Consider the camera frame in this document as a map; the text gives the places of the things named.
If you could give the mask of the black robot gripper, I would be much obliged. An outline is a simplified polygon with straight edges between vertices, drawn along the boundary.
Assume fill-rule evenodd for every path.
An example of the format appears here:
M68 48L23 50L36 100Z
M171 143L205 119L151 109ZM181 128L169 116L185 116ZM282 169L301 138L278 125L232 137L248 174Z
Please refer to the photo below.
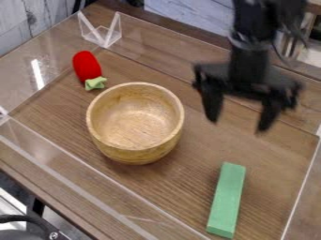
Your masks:
M232 47L229 63L193 65L193 88L202 97L207 119L217 123L224 96L249 98L262 103L257 133L266 132L280 113L297 105L302 83L282 75L270 65L269 52Z

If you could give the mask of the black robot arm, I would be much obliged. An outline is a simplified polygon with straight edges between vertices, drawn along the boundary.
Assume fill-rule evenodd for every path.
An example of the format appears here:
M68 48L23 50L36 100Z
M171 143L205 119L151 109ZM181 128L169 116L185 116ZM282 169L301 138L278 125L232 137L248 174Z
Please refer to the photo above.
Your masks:
M262 104L256 131L269 131L281 112L297 107L304 84L270 62L277 32L302 38L300 23L308 0L232 0L230 61L193 65L193 88L202 99L205 114L217 122L224 96L248 98Z

